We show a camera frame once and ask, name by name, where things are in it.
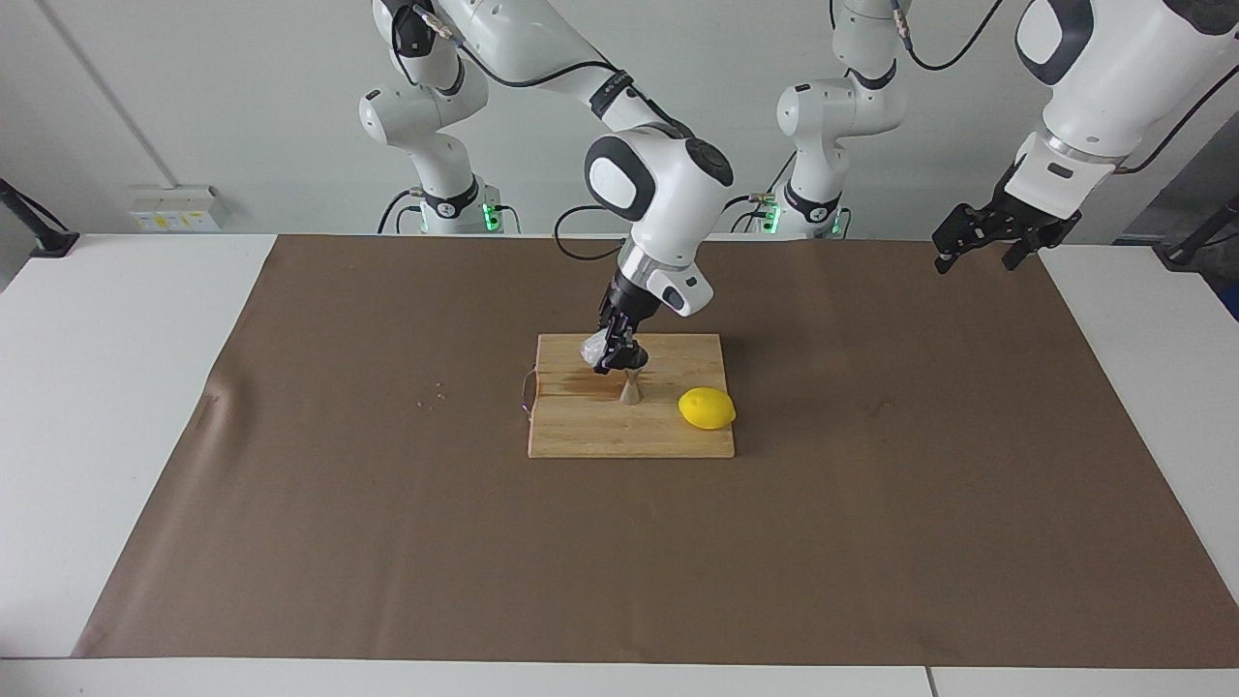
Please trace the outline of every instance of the brown tablecloth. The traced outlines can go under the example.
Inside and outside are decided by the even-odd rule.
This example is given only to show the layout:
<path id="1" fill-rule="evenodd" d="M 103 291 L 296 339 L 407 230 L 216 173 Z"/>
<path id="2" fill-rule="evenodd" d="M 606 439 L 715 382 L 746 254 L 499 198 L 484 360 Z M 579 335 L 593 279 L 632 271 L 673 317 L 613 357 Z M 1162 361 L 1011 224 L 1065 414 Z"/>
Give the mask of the brown tablecloth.
<path id="1" fill-rule="evenodd" d="M 737 457 L 565 462 L 525 458 L 520 383 L 610 261 L 281 236 L 76 654 L 1239 666 L 1058 291 L 999 251 L 706 244 L 715 301 L 643 328 L 721 333 Z"/>

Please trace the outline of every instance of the table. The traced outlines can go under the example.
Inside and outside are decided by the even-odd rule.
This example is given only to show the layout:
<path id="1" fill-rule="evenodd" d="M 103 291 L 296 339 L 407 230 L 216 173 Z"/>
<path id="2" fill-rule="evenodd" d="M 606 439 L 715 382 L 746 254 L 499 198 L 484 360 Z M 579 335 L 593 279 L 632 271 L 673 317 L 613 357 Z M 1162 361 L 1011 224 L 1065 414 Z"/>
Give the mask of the table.
<path id="1" fill-rule="evenodd" d="M 273 241 L 268 235 L 93 235 L 66 259 L 32 260 L 0 295 L 0 655 L 63 656 L 71 650 Z M 1233 360 L 1239 324 L 1199 277 L 1165 271 L 1147 249 L 1062 246 L 1043 256 L 1239 598 L 1239 510 L 1232 505 L 1239 494 L 1239 468 L 1233 467 L 1239 433 L 1225 426 L 1239 394 Z M 1141 672 L 953 669 L 932 675 L 939 697 L 968 697 L 1025 687 L 1030 693 L 1129 693 L 1126 686 L 1139 682 Z M 639 685 L 670 693 L 751 693 L 762 686 L 763 693 L 911 697 L 929 693 L 928 677 L 919 666 L 204 659 L 0 664 L 0 687 L 71 692 L 66 686 L 81 683 L 128 693 L 133 690 L 121 686 L 140 678 L 152 693 L 173 683 L 237 685 L 235 692 L 255 695 L 270 693 L 275 685 L 323 695 L 338 692 L 339 685 L 366 685 L 377 693 L 409 685 L 489 693 L 520 685 L 530 695 Z M 1209 685 L 1239 693 L 1239 671 L 1158 671 L 1157 680 L 1171 681 L 1181 693 L 1209 695 Z"/>

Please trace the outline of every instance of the wooden cutting board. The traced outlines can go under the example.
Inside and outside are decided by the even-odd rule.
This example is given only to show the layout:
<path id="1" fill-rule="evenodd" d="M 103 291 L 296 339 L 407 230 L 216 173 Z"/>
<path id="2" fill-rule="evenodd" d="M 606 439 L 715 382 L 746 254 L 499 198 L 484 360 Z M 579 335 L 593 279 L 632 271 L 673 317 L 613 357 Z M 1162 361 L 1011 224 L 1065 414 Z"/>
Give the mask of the wooden cutting board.
<path id="1" fill-rule="evenodd" d="M 538 336 L 530 458 L 731 458 L 731 427 L 701 431 L 676 402 L 694 387 L 727 390 L 717 333 L 642 333 L 649 364 L 642 402 L 620 402 L 623 371 L 597 375 L 581 359 L 584 333 Z"/>

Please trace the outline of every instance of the brown paper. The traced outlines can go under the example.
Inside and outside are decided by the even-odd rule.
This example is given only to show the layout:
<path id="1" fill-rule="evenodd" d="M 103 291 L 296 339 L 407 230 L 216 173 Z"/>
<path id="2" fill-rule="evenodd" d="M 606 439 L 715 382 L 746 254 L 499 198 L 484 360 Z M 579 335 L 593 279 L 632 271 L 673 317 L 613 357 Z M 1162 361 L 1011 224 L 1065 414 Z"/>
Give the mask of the brown paper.
<path id="1" fill-rule="evenodd" d="M 79 656 L 1239 666 L 1239 608 L 1036 258 L 705 244 L 732 461 L 529 461 L 611 261 L 281 236 Z"/>

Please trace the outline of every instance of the lemon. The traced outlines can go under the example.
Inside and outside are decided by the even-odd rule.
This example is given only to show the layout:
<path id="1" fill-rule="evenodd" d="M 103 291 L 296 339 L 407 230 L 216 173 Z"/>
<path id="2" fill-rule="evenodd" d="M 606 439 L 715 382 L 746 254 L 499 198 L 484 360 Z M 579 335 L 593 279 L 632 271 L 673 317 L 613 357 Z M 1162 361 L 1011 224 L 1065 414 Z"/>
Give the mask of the lemon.
<path id="1" fill-rule="evenodd" d="M 680 396 L 680 416 L 690 425 L 705 431 L 717 431 L 736 421 L 736 406 L 731 397 L 712 387 L 694 387 Z"/>

